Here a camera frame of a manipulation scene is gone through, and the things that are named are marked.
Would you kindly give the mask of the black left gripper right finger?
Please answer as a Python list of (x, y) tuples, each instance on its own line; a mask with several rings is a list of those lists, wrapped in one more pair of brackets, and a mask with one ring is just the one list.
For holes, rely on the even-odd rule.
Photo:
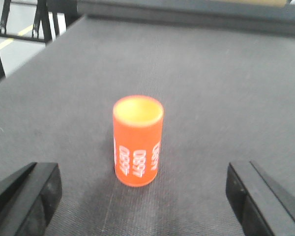
[(257, 162), (229, 163), (226, 196), (246, 236), (295, 236), (295, 197)]

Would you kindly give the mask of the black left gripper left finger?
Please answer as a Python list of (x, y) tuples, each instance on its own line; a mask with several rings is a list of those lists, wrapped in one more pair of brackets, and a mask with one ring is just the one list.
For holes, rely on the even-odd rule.
[(32, 162), (0, 181), (0, 236), (42, 236), (62, 198), (58, 163)]

